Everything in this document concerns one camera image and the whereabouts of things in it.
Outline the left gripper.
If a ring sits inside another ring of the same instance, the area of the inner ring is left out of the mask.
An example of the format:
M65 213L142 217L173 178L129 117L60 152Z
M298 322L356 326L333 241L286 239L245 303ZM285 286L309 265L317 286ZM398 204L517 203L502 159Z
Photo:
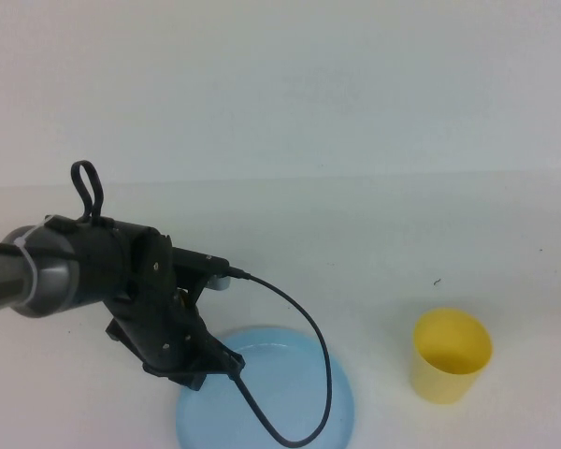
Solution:
M192 390L199 391L211 376L239 376L243 356L209 333L193 298L209 284L209 279L187 285L132 280L104 301L112 315L107 333L141 361L144 371Z

